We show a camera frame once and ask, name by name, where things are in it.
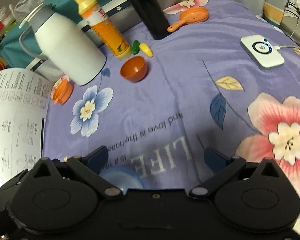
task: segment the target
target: orange bottle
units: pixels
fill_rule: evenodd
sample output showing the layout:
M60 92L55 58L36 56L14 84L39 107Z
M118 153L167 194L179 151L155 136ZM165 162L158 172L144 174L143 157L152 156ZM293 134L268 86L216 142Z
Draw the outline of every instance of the orange bottle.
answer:
M96 0L75 0L75 2L79 5L81 17L88 22L118 59L125 59L131 55L131 46L113 26L108 15Z

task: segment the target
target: pink flower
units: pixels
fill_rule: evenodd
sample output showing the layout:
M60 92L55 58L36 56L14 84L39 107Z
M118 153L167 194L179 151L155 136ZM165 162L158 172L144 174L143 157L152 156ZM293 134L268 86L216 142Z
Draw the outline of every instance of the pink flower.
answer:
M178 12L188 10L191 7L203 7L207 4L207 2L208 0L185 0L181 3L168 7L163 11L166 14L176 14Z
M260 93L248 115L261 134L245 138L235 155L248 162L274 158L300 196L300 99L289 96L281 104Z

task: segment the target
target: charging cable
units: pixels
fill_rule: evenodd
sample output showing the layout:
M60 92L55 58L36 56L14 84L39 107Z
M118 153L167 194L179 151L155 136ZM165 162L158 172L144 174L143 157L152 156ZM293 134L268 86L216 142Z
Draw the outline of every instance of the charging cable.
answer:
M299 9L299 19L298 19L298 21L297 21L297 25L296 25L296 27L294 28L294 30L293 30L293 32L291 33L291 35L290 35L290 39L291 39L291 37L293 36L293 34L294 34L294 32L296 31L296 29L297 29L297 27L298 27L298 24L299 24L299 22L300 22L300 8L298 8Z
M294 49L300 49L298 46L293 46L293 45L278 45L273 47L275 50L279 50L282 48L294 48Z

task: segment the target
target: floral bedsheet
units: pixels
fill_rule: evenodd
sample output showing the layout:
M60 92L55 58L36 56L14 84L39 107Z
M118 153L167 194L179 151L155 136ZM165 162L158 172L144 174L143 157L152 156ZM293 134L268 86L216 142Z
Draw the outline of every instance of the floral bedsheet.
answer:
M134 170L146 188L190 189L213 175L204 150L250 162L273 157L300 196L300 49L281 49L282 67L263 72L240 45L260 34L294 45L277 27L233 0L186 0L167 8L205 6L210 18L155 41L143 23L124 36L146 42L154 57L138 83L120 76L106 47L102 72L75 87L63 105L49 105L44 156L87 155L106 145L109 161Z

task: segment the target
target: orange bowl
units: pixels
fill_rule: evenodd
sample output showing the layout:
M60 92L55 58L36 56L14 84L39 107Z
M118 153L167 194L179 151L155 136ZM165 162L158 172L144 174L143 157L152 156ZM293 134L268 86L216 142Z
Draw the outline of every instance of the orange bowl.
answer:
M71 96L72 91L73 91L72 84L68 82L68 80L66 79L62 80L62 82L58 85L58 87L56 88L52 96L53 102L55 104L59 103L63 105Z
M133 57L127 60L120 69L120 75L131 81L138 82L147 74L148 65L141 56Z

